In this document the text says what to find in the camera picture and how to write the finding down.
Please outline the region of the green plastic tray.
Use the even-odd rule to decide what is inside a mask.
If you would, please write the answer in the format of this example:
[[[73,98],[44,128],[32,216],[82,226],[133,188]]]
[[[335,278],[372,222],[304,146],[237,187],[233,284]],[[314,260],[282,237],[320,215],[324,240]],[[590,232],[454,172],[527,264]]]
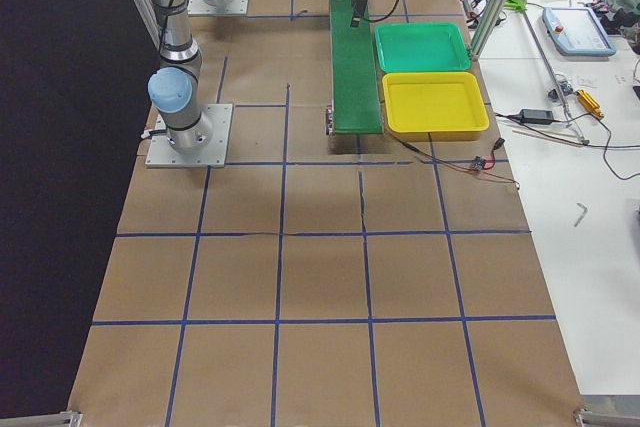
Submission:
[[[471,66],[460,29],[451,22],[384,24],[374,36],[385,73],[457,72]]]

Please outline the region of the green conveyor belt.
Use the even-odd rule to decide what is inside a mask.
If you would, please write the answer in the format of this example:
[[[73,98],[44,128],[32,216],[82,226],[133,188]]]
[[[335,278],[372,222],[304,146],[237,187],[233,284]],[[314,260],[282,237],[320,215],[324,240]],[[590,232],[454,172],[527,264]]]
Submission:
[[[369,135],[383,132],[370,27],[351,25],[351,0],[329,0],[332,103],[327,133]]]

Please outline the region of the yellow plastic tray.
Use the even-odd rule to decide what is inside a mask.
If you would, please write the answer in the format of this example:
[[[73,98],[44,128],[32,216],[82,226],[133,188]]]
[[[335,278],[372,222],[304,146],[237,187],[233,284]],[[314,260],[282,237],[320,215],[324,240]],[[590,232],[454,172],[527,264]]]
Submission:
[[[390,73],[382,86],[387,130],[402,140],[474,140],[490,126],[469,72]]]

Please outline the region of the green plastic clip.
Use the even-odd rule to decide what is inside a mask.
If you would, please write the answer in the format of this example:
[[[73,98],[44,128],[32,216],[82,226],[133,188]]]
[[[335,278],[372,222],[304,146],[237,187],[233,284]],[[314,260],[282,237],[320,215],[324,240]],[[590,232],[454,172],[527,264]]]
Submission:
[[[505,0],[504,7],[514,12],[523,13],[527,10],[527,0]]]

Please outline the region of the black power adapter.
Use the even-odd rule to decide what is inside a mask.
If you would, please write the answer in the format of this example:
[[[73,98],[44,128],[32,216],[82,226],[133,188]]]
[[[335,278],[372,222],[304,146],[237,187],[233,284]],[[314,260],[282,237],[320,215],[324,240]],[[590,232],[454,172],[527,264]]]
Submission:
[[[555,122],[553,112],[544,109],[522,109],[520,120],[525,124],[550,125]]]

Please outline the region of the teach pendant tablet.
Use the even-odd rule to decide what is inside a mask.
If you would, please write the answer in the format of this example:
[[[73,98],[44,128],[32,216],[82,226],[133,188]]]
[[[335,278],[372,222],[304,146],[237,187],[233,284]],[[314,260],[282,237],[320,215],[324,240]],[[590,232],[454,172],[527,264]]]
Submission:
[[[545,7],[542,21],[556,49],[564,56],[611,57],[609,36],[588,8]]]

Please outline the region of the wooden chopstick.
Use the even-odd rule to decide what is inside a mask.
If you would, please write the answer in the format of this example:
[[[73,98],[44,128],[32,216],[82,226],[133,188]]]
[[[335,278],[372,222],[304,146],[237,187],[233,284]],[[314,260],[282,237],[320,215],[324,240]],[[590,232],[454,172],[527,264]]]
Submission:
[[[554,143],[558,143],[558,144],[562,144],[562,145],[574,146],[574,147],[578,147],[578,148],[587,147],[585,144],[582,144],[580,142],[568,140],[568,139],[557,137],[557,136],[553,136],[553,135],[548,135],[548,134],[542,133],[542,132],[537,132],[537,131],[534,132],[534,131],[522,130],[522,129],[512,129],[511,131],[514,134],[519,134],[519,135],[523,135],[523,136],[527,136],[527,137],[531,137],[531,138],[535,138],[535,139],[540,139],[540,140],[544,140],[544,141],[550,141],[550,142],[554,142]]]

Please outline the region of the long metal rod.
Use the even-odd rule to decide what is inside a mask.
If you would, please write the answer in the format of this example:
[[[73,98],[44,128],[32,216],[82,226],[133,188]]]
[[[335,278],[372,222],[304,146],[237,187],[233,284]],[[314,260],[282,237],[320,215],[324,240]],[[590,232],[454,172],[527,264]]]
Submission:
[[[584,136],[584,133],[582,132],[581,128],[579,126],[575,125],[574,121],[571,121],[571,112],[570,112],[570,108],[569,108],[569,102],[562,90],[562,86],[560,84],[559,78],[556,75],[556,72],[554,71],[553,67],[551,66],[551,63],[549,62],[544,48],[541,45],[534,27],[532,26],[531,21],[529,20],[528,14],[526,11],[524,11],[522,13],[522,16],[524,18],[524,22],[527,26],[527,29],[533,39],[533,42],[541,56],[541,59],[543,61],[543,64],[549,74],[549,77],[551,78],[551,81],[553,83],[553,87],[554,90],[557,94],[558,97],[558,102],[561,104],[562,106],[562,110],[563,110],[563,116],[564,116],[564,123],[566,124],[566,126],[573,132],[576,134],[578,142],[581,146],[586,147],[590,144],[590,141]]]

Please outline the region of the gold resistor block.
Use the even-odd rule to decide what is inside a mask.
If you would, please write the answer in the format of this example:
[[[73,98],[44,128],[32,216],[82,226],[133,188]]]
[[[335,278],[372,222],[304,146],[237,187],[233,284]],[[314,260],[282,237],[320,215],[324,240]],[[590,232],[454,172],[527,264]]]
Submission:
[[[577,101],[587,113],[595,117],[597,120],[602,120],[604,118],[600,104],[588,92],[579,89],[576,91],[575,95]]]

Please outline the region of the hex key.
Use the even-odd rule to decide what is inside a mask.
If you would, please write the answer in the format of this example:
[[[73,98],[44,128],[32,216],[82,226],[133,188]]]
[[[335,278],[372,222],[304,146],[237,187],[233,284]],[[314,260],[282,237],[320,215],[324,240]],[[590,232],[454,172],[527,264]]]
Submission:
[[[588,207],[583,203],[577,202],[576,206],[579,208],[580,213],[573,224],[574,227],[578,227],[581,224],[589,211]]]

